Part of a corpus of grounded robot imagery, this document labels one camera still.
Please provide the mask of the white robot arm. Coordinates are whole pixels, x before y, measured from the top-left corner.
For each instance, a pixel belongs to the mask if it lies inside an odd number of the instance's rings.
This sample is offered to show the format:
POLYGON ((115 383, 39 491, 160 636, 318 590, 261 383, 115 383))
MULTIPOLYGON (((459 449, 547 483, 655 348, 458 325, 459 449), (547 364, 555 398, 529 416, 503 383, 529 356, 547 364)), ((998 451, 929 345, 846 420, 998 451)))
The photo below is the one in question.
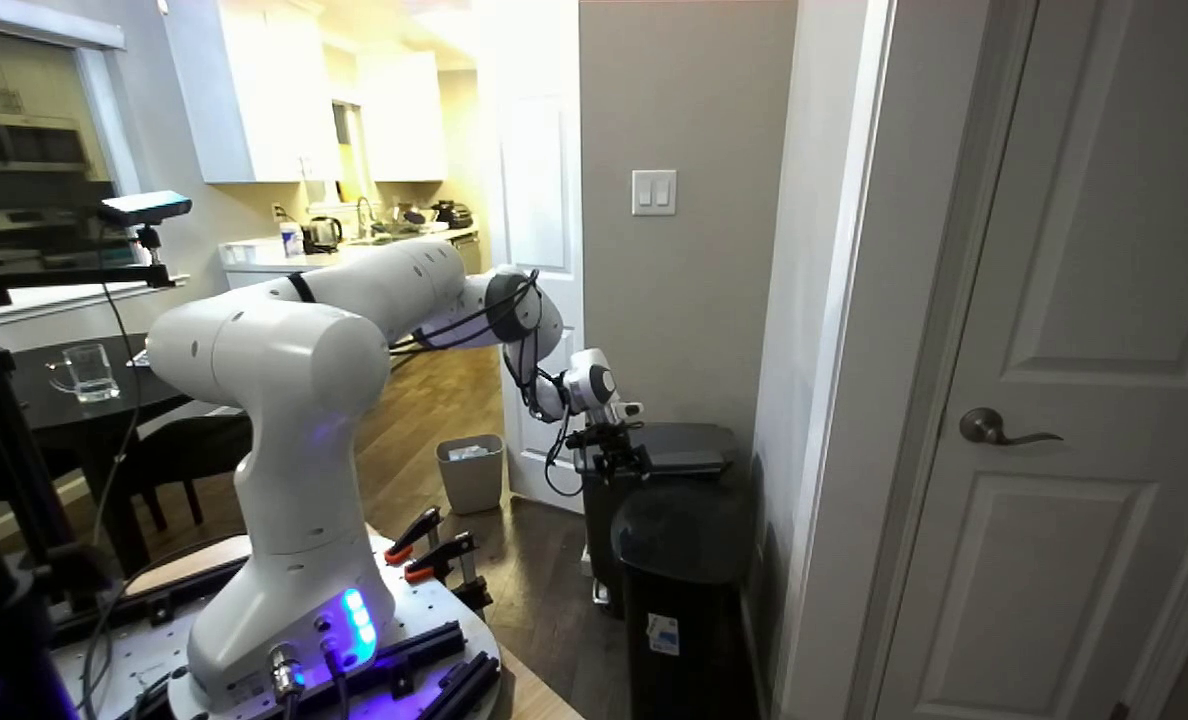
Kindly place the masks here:
POLYGON ((277 655, 291 655, 305 686, 323 686, 398 636, 351 456, 356 424, 389 382, 389 348, 496 345, 535 420, 620 433, 632 405, 614 390, 610 362, 583 348, 554 368, 561 337, 565 316, 531 272, 474 272, 441 237, 206 295, 151 325, 144 356, 163 383, 252 420, 237 464, 252 552, 190 636, 206 708, 263 695, 277 655))

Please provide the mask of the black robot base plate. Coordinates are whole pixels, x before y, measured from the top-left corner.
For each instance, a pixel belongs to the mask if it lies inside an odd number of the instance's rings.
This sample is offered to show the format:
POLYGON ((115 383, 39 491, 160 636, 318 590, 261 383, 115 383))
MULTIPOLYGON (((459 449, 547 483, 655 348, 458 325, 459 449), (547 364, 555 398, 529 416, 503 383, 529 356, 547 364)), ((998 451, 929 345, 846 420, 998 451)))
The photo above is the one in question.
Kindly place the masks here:
POLYGON ((163 674, 115 720, 478 720, 502 686, 502 662, 474 654, 458 622, 375 648, 369 662, 328 648, 323 674, 277 654, 267 686, 207 713, 185 674, 163 674))

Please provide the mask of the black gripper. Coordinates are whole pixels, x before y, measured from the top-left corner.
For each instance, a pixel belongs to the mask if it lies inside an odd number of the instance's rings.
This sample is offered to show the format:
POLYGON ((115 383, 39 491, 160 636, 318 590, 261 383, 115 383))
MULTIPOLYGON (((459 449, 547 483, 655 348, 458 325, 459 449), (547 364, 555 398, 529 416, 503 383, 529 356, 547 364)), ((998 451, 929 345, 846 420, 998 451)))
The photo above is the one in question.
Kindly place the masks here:
POLYGON ((602 430, 598 430, 598 473, 623 473, 643 464, 643 449, 632 433, 643 424, 643 405, 623 401, 602 430))

